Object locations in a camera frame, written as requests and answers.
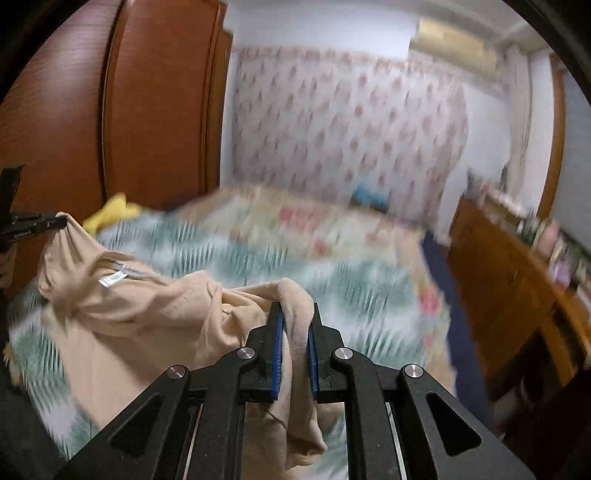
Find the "bedsheet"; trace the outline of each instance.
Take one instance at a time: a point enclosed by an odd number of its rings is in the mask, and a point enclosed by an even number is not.
[[[423,231],[264,189],[234,192],[198,226],[186,221],[191,208],[122,222],[97,240],[173,277],[207,269],[229,287],[293,278],[319,302],[323,322],[338,328],[346,345],[389,367],[423,364],[453,391],[449,310],[421,253]],[[70,458],[97,429],[72,397],[44,334],[41,305],[33,284],[12,302],[11,346],[33,405]],[[339,419],[325,435],[329,451],[299,473],[346,478],[345,437]]]

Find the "wooden wardrobe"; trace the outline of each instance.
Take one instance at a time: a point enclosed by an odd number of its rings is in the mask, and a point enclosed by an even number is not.
[[[117,192],[171,209],[219,186],[231,36],[218,0],[89,0],[0,105],[0,167],[25,164],[13,210],[78,221]],[[19,244],[11,287],[45,237]]]

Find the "wooden dresser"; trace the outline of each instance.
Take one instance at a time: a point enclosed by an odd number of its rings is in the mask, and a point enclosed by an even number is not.
[[[492,399],[542,354],[566,385],[591,358],[588,314],[554,285],[547,266],[519,239],[461,199],[449,266],[460,288]]]

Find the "wall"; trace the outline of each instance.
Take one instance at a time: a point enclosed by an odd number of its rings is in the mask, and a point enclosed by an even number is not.
[[[534,209],[538,208],[544,191],[554,132],[554,86],[549,55],[546,50],[530,56],[531,127],[519,200]]]
[[[235,46],[309,46],[335,50],[365,51],[375,56],[405,59],[410,39],[417,30],[419,16],[384,5],[315,2],[240,8],[230,3],[224,28],[234,32]],[[235,71],[228,78],[226,116],[233,118]],[[465,84],[468,114],[468,141],[460,163],[448,178],[441,200],[437,237],[447,241],[457,201],[466,187],[466,170],[498,177],[509,160],[511,138],[509,113],[504,101]],[[222,169],[230,178],[232,131],[222,138]]]

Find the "patterned wallpaper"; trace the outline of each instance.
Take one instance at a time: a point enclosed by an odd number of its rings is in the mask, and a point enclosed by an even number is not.
[[[380,197],[435,226],[467,138],[462,85],[420,61],[310,48],[239,50],[234,178],[335,203]]]

